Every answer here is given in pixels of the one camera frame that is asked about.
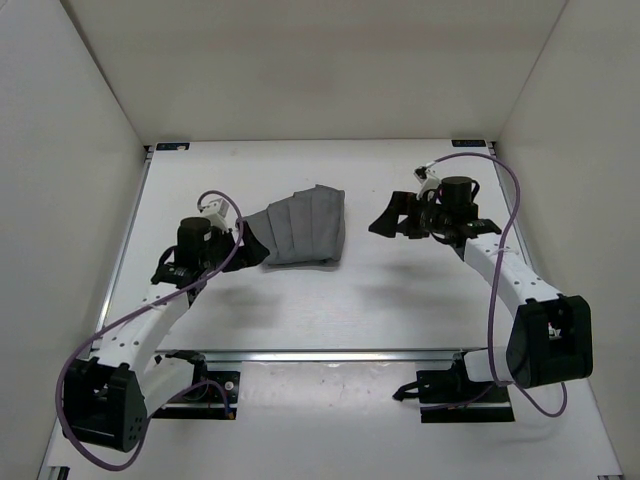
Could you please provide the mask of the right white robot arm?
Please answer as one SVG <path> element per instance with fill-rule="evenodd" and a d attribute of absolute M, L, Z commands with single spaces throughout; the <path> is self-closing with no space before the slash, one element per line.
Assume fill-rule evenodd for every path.
<path fill-rule="evenodd" d="M 466 352 L 448 376 L 449 391 L 471 400 L 485 382 L 513 382 L 525 389 L 589 377 L 593 372 L 591 309 L 545 282 L 503 244 L 501 229 L 479 216 L 480 185 L 465 176 L 426 176 L 417 193 L 395 191 L 370 232 L 394 238 L 431 237 L 451 247 L 492 288 L 513 317 L 504 347 Z"/>

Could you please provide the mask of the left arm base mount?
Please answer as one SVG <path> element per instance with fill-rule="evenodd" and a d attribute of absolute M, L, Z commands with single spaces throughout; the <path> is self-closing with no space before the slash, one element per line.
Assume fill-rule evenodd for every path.
<path fill-rule="evenodd" d="M 206 356 L 190 350 L 174 350 L 164 356 L 157 355 L 157 363 L 178 360 L 193 367 L 192 383 L 207 384 L 175 396 L 160 407 L 153 417 L 157 419 L 221 420 L 237 417 L 241 373 L 238 370 L 220 370 L 210 365 Z"/>

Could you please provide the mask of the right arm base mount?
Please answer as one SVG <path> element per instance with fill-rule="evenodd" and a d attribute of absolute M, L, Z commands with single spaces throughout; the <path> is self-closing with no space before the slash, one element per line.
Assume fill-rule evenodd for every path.
<path fill-rule="evenodd" d="M 466 371 L 419 370 L 399 387 L 395 401 L 417 400 L 422 424 L 488 424 L 515 421 L 509 393 L 492 381 L 472 382 Z"/>

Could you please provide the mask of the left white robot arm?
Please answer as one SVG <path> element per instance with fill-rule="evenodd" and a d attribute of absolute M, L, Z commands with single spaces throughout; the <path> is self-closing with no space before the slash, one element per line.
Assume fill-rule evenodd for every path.
<path fill-rule="evenodd" d="M 268 256 L 247 221 L 238 227 L 233 233 L 200 216 L 180 222 L 177 242 L 161 255 L 140 314 L 109 325 L 99 348 L 87 359 L 73 359 L 64 372 L 58 408 L 67 438 L 129 452 L 158 409 L 176 397 L 206 392 L 203 354 L 160 354 L 158 348 L 212 274 L 255 267 Z"/>

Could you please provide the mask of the grey pleated skirt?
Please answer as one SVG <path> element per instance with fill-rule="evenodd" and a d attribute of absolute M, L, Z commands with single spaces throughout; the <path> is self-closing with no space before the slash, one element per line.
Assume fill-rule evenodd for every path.
<path fill-rule="evenodd" d="M 245 218 L 269 266 L 337 263 L 346 240 L 345 192 L 317 184 Z"/>

